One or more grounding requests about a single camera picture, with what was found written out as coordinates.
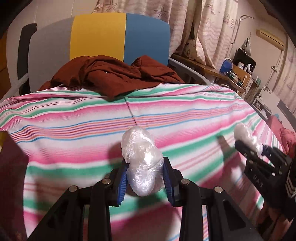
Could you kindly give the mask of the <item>grey yellow blue chair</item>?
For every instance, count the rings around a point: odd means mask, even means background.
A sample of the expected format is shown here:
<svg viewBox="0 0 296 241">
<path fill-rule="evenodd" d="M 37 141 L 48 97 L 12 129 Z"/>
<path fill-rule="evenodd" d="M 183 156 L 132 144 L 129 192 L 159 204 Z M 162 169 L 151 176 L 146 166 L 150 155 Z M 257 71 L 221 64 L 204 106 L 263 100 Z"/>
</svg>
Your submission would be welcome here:
<svg viewBox="0 0 296 241">
<path fill-rule="evenodd" d="M 147 55 L 195 81 L 211 84 L 201 74 L 170 58 L 169 46 L 169 24 L 137 14 L 77 15 L 41 29 L 36 23 L 28 24 L 22 28 L 18 41 L 16 83 L 2 99 L 14 96 L 22 85 L 27 85 L 31 92 L 37 91 L 64 64 L 80 56 L 105 55 L 131 65 L 138 57 Z"/>
</svg>

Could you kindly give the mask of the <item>pink patterned curtain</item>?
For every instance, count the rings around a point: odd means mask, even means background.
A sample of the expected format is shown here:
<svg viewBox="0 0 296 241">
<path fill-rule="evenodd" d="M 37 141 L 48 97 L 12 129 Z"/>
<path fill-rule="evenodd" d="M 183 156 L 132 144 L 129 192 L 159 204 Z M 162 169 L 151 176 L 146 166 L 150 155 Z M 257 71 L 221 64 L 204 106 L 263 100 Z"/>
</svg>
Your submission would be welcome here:
<svg viewBox="0 0 296 241">
<path fill-rule="evenodd" d="M 170 25 L 170 54 L 186 55 L 219 70 L 226 58 L 238 10 L 232 0 L 97 1 L 94 13 L 150 16 Z"/>
</svg>

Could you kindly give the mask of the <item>striped bed sheet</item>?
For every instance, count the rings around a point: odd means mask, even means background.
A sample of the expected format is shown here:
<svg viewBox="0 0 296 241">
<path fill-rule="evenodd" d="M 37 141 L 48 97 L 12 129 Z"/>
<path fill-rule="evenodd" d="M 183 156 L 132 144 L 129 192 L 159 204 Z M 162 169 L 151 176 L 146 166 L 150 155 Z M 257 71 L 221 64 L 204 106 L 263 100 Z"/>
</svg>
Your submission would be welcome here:
<svg viewBox="0 0 296 241">
<path fill-rule="evenodd" d="M 269 146 L 280 142 L 235 92 L 218 86 L 160 84 L 108 101 L 84 89 L 56 87 L 1 103 L 1 130 L 28 156 L 20 216 L 28 237 L 71 185 L 94 185 L 122 160 L 121 139 L 145 128 L 182 175 L 201 187 L 221 186 L 255 222 L 263 198 L 244 175 L 234 127 L 248 126 Z"/>
</svg>

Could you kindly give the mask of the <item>pink pillow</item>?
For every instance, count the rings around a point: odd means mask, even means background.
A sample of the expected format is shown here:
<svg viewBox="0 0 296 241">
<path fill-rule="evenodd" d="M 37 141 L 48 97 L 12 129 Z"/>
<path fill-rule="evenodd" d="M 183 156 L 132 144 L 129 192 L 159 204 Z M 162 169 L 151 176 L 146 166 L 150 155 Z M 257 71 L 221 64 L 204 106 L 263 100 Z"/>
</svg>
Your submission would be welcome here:
<svg viewBox="0 0 296 241">
<path fill-rule="evenodd" d="M 283 124 L 274 115 L 271 115 L 267 120 L 267 125 L 275 134 L 280 142 L 283 152 L 290 156 L 295 157 L 295 133 L 283 126 Z"/>
</svg>

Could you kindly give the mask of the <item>wooden desk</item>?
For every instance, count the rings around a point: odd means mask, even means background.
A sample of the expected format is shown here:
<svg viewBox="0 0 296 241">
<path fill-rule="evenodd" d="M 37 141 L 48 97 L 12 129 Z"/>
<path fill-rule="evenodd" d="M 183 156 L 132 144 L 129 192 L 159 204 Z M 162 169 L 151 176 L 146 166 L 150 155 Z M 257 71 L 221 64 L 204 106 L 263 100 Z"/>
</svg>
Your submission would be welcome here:
<svg viewBox="0 0 296 241">
<path fill-rule="evenodd" d="M 182 57 L 177 54 L 172 54 L 171 56 L 174 60 L 186 65 L 187 67 L 193 68 L 196 72 L 200 73 L 203 76 L 209 76 L 214 78 L 214 82 L 218 85 L 224 84 L 230 87 L 230 89 L 239 91 L 241 93 L 244 92 L 244 89 L 239 86 L 236 82 L 232 81 L 229 77 L 225 74 L 220 73 L 218 70 L 213 69 L 209 66 L 200 64 L 188 58 Z"/>
</svg>

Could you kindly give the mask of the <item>black shelf with items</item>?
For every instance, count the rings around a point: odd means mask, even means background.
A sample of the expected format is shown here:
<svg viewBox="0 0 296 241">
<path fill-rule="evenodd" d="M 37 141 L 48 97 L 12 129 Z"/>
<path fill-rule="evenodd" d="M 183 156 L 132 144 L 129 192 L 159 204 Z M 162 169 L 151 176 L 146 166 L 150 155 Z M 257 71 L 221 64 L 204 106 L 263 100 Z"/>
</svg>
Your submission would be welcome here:
<svg viewBox="0 0 296 241">
<path fill-rule="evenodd" d="M 252 75 L 254 73 L 256 62 L 247 55 L 241 48 L 238 48 L 233 58 L 233 64 Z"/>
</svg>

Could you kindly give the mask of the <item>white air conditioner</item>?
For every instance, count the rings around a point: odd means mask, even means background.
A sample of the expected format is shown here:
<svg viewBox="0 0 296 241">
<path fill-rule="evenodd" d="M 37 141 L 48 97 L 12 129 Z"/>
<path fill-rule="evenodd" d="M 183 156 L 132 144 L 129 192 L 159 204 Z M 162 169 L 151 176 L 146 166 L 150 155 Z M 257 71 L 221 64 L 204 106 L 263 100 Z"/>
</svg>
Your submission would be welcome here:
<svg viewBox="0 0 296 241">
<path fill-rule="evenodd" d="M 269 44 L 272 44 L 274 47 L 278 48 L 280 51 L 285 50 L 285 43 L 280 38 L 273 35 L 272 33 L 263 29 L 257 29 L 256 35 L 261 39 L 264 39 L 265 41 L 267 41 Z"/>
</svg>

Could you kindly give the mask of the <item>blue jug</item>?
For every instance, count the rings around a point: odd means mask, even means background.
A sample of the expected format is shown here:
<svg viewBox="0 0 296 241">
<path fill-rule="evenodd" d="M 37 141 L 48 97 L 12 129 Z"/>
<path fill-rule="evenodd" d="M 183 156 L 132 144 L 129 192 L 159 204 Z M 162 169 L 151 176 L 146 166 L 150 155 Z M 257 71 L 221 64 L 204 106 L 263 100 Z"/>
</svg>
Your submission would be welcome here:
<svg viewBox="0 0 296 241">
<path fill-rule="evenodd" d="M 232 60 L 230 58 L 225 58 L 221 68 L 220 68 L 220 73 L 227 73 L 229 72 L 233 67 Z"/>
</svg>

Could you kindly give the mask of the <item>white plastic wrap ball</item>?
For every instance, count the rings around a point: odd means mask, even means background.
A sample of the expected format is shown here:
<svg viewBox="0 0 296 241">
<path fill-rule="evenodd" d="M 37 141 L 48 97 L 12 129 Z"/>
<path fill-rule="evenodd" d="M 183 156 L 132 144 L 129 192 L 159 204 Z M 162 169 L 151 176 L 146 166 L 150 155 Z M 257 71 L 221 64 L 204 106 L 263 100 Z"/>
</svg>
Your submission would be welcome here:
<svg viewBox="0 0 296 241">
<path fill-rule="evenodd" d="M 163 153 L 146 129 L 140 126 L 128 129 L 122 136 L 121 152 L 128 163 L 128 183 L 136 195 L 148 196 L 164 187 Z"/>
</svg>

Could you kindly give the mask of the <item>dark red garment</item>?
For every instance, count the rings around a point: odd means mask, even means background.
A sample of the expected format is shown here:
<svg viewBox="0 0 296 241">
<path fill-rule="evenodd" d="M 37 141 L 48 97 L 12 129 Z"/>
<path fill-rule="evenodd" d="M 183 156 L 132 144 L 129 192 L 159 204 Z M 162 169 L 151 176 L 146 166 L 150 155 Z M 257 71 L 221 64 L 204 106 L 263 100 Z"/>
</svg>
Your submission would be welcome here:
<svg viewBox="0 0 296 241">
<path fill-rule="evenodd" d="M 135 90 L 153 88 L 161 83 L 183 84 L 184 81 L 170 67 L 143 55 L 128 65 L 113 57 L 81 56 L 62 66 L 40 90 L 59 85 L 90 87 L 113 99 Z"/>
</svg>

